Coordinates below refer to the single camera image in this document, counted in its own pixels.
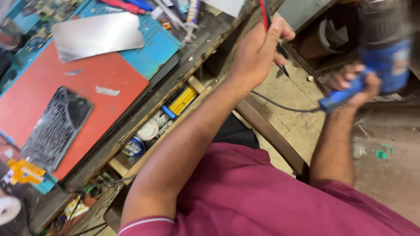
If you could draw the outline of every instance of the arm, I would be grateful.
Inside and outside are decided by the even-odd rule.
[[[265,80],[273,61],[286,63],[276,53],[280,36],[291,40],[294,33],[284,27],[282,18],[276,18],[268,33],[259,24],[240,42],[225,82],[159,144],[139,171],[126,198],[121,225],[153,215],[175,218],[179,192],[228,115]]]
[[[354,64],[344,68],[336,75],[331,86],[336,90],[347,88],[348,81],[364,69]],[[327,116],[321,136],[312,156],[310,166],[310,185],[317,186],[323,181],[333,180],[354,185],[354,164],[351,156],[351,131],[357,109],[370,101],[377,93],[380,80],[370,73],[365,78],[366,88],[356,94],[346,104]]]

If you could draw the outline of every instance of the blue can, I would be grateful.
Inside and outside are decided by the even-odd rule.
[[[127,142],[125,147],[122,149],[122,153],[129,157],[140,157],[143,155],[145,150],[144,142],[137,136],[134,136]]]

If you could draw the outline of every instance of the hand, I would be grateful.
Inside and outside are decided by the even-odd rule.
[[[330,86],[336,90],[343,90],[350,87],[349,81],[356,78],[357,73],[362,72],[365,66],[361,63],[349,64],[344,69],[337,73],[335,79],[330,81]],[[378,95],[379,85],[381,80],[374,72],[368,73],[365,77],[365,90],[359,92],[350,98],[342,108],[357,110],[360,106],[369,102]]]
[[[226,82],[232,82],[237,88],[249,93],[263,83],[273,61],[285,65],[286,59],[277,53],[278,39],[294,39],[295,33],[285,25],[283,18],[274,18],[268,32],[260,22],[239,42],[235,61]]]

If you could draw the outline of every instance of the red mat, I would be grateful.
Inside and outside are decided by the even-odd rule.
[[[81,69],[75,76],[64,75]],[[88,99],[93,111],[52,173],[63,179],[148,84],[117,52],[61,63],[53,41],[0,97],[0,131],[22,148],[60,86]],[[120,92],[116,97],[100,94],[96,86]]]

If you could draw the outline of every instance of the white tape roll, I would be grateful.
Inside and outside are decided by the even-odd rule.
[[[12,196],[0,197],[0,226],[11,222],[21,211],[21,201]]]

